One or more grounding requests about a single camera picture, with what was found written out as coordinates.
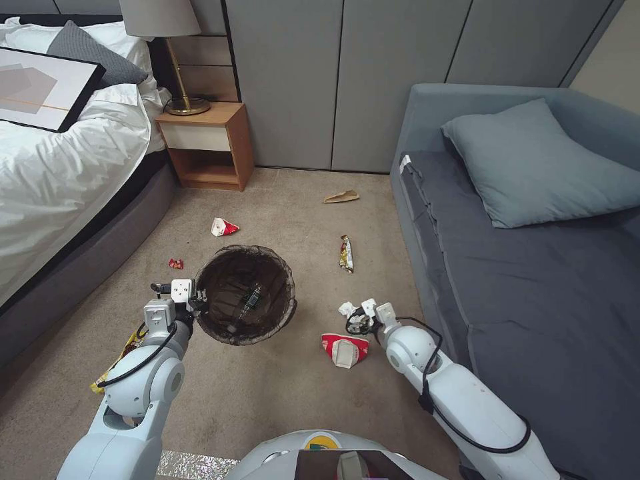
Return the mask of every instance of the dark gray mattress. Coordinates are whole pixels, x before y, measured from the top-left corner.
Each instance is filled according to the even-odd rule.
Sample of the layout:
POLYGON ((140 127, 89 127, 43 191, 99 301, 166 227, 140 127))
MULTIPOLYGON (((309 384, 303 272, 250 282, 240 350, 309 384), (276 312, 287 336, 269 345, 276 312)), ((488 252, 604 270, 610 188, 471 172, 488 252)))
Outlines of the dark gray mattress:
POLYGON ((409 155, 403 193, 454 356, 555 465, 638 478, 640 209, 495 229, 459 160, 409 155))

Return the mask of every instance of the framed picture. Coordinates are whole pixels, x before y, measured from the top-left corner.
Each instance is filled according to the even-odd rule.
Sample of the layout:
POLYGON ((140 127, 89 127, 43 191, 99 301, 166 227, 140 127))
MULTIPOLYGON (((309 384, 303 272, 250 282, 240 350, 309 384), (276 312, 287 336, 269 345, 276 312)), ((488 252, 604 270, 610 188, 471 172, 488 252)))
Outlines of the framed picture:
POLYGON ((99 63, 0 47, 0 119, 67 131, 104 74, 99 63))

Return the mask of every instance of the carpet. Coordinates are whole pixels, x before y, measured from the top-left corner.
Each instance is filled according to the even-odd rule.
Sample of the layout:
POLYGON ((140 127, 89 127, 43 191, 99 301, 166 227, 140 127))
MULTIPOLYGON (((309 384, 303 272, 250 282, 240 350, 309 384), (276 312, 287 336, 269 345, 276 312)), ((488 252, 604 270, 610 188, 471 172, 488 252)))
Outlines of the carpet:
POLYGON ((389 177, 285 169, 256 169, 242 193, 180 189, 128 262, 0 372, 0 476, 54 478, 101 400, 89 384, 154 298, 149 284, 194 277, 216 250, 236 243, 263 245, 284 258, 297 311, 274 337, 246 347, 218 343, 195 326, 163 448, 239 459, 290 431, 332 429, 458 479, 454 444, 373 339, 369 356, 351 370, 335 367, 320 345, 322 333, 343 332, 337 308, 347 300, 390 301, 398 315, 421 318, 389 177), (348 189, 361 198, 322 204, 348 189), (240 230, 214 237, 214 217, 240 230), (344 234, 352 242, 353 274, 338 266, 344 234), (185 269, 169 268, 169 258, 182 258, 185 269))

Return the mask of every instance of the white pillowcase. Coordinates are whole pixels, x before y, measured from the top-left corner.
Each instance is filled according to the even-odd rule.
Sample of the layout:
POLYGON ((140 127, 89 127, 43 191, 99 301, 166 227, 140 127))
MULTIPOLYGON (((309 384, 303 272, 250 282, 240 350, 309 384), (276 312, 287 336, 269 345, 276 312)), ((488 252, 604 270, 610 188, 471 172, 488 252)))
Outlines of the white pillowcase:
MULTIPOLYGON (((90 34, 96 42, 126 58, 148 73, 138 87, 142 95, 157 88, 151 68, 151 56, 146 39, 127 35, 124 22, 100 23, 80 27, 90 34)), ((12 17, 0 23, 0 46, 36 53, 46 53, 55 36, 62 27, 43 27, 42 25, 20 24, 20 17, 12 17)))

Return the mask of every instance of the bed frame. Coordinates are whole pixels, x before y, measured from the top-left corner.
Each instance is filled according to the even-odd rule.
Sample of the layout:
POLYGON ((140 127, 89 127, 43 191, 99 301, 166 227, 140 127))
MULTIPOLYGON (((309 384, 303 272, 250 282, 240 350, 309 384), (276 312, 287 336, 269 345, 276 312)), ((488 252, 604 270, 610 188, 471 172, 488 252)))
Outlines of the bed frame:
MULTIPOLYGON (((16 16, 20 16, 21 23, 45 26, 62 26, 67 20, 80 26, 122 20, 117 15, 3 14, 0 21, 16 16)), ((149 51, 158 85, 176 91, 164 43, 150 42, 149 51)), ((175 194, 175 173, 166 150, 146 155, 143 162, 161 167, 144 185, 140 184, 139 193, 132 195, 133 199, 126 205, 118 205, 116 212, 109 212, 110 221, 106 225, 94 228, 88 236, 83 229, 86 239, 70 251, 64 251, 64 255, 56 255, 37 274, 35 281, 30 281, 27 288, 22 288, 3 305, 0 333, 4 346, 0 349, 0 366, 10 362, 118 270, 160 222, 175 194)))

